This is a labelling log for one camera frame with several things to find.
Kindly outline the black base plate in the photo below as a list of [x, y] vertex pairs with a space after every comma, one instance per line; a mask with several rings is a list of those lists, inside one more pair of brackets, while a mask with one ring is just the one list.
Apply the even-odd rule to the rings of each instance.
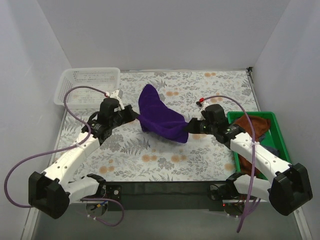
[[244, 200], [226, 181], [120, 181], [103, 190], [125, 210], [222, 211], [224, 201]]

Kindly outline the purple towel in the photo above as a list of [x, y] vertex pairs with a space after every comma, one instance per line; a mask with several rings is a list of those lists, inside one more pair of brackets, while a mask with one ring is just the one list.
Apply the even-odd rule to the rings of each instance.
[[143, 132], [151, 132], [170, 141], [185, 144], [188, 125], [180, 113], [168, 108], [160, 99], [155, 87], [147, 84], [138, 99], [138, 120]]

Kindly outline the green plastic bin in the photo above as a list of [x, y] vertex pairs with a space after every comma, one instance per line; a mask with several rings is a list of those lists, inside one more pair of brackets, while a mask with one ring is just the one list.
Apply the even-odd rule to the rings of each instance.
[[[275, 147], [279, 150], [278, 157], [291, 164], [292, 162], [291, 162], [289, 153], [287, 151], [275, 114], [270, 111], [249, 111], [247, 112], [247, 114], [249, 115], [250, 118], [251, 116], [256, 116], [264, 120], [270, 120], [270, 127], [265, 134], [269, 133], [271, 135], [271, 138], [274, 142]], [[244, 113], [242, 111], [230, 111], [227, 113], [227, 119], [231, 124], [235, 123], [236, 120], [238, 120], [242, 116], [244, 116]], [[235, 171], [243, 172], [244, 168], [242, 167], [242, 163], [240, 161], [240, 155], [236, 152], [233, 152], [233, 156], [234, 156], [235, 169], [236, 169]], [[259, 179], [267, 180], [267, 178], [262, 173], [256, 174], [255, 176]]]

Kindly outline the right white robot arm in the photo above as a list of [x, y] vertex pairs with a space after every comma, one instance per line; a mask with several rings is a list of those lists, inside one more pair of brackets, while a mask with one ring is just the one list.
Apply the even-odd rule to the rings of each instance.
[[223, 189], [233, 197], [250, 193], [270, 202], [281, 215], [288, 216], [313, 198], [307, 169], [280, 159], [237, 124], [230, 124], [219, 104], [196, 103], [201, 118], [192, 118], [185, 130], [190, 134], [213, 135], [228, 149], [255, 164], [264, 179], [251, 180], [249, 175], [236, 172], [226, 181]]

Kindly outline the grey blue towel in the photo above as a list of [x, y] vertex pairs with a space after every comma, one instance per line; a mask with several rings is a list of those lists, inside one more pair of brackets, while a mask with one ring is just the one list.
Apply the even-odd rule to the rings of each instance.
[[258, 141], [262, 147], [271, 152], [276, 157], [280, 156], [280, 151], [275, 147], [272, 137], [269, 133], [265, 133], [258, 138]]

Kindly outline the white plastic basket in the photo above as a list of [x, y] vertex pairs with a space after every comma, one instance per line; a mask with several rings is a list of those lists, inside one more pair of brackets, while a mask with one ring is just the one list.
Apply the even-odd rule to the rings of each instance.
[[105, 94], [118, 90], [121, 71], [117, 67], [87, 67], [66, 69], [60, 76], [53, 102], [57, 106], [66, 99], [70, 109], [94, 109]]

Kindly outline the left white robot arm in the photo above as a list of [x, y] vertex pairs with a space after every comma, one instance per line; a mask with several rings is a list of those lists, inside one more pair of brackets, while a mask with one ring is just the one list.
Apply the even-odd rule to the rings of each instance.
[[72, 149], [68, 149], [43, 172], [28, 179], [29, 204], [53, 219], [60, 218], [69, 205], [85, 197], [106, 195], [106, 180], [90, 173], [71, 182], [80, 165], [112, 135], [113, 129], [138, 117], [131, 105], [122, 106], [115, 98], [105, 98], [82, 127]]

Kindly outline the floral table mat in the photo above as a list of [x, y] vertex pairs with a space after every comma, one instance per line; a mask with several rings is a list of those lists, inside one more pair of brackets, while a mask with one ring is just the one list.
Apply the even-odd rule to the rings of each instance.
[[[123, 72], [122, 102], [139, 110], [145, 85], [154, 86], [160, 99], [186, 121], [200, 115], [196, 101], [210, 97], [225, 112], [257, 110], [246, 71]], [[87, 174], [107, 181], [223, 181], [236, 170], [234, 154], [211, 135], [191, 134], [187, 143], [176, 143], [143, 132], [138, 120], [113, 130], [103, 145], [72, 176]]]

